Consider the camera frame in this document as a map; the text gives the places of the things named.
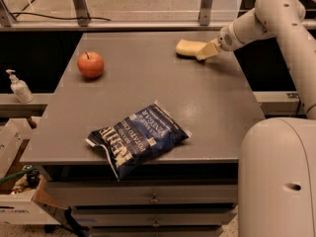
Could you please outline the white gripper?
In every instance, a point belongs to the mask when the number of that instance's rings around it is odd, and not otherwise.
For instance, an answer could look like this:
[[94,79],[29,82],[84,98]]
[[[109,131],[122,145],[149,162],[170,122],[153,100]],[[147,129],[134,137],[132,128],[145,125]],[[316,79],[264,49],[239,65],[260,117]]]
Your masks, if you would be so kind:
[[197,60],[206,60],[217,55],[220,50],[234,51],[255,40],[266,40],[275,35],[259,21],[252,9],[223,27],[217,39],[213,39],[196,53]]

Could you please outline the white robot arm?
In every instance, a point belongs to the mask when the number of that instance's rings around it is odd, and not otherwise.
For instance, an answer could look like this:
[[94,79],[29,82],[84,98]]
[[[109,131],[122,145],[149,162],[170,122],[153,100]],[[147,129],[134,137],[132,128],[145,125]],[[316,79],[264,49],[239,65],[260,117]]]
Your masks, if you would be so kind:
[[316,237],[316,40],[298,0],[256,0],[200,49],[204,60],[274,37],[305,118],[266,118],[246,133],[239,156],[238,237]]

